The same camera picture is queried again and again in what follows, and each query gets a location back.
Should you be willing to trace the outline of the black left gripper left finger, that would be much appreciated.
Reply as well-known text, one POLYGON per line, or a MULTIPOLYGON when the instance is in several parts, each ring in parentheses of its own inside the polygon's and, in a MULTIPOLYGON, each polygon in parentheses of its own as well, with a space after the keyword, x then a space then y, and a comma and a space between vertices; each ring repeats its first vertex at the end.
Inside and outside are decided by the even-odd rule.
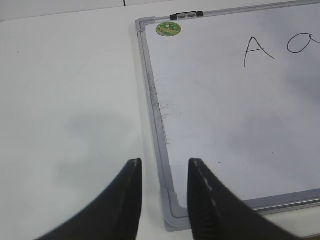
POLYGON ((134 240, 142 211, 142 161, 131 159, 87 207, 43 240, 134 240))

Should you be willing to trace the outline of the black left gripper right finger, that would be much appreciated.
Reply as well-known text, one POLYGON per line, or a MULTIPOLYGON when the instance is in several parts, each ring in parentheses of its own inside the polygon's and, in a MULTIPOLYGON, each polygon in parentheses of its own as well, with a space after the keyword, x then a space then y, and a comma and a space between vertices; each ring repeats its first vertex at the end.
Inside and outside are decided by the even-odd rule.
POLYGON ((199 158, 188 164, 187 210, 195 240, 296 240, 238 199, 199 158))

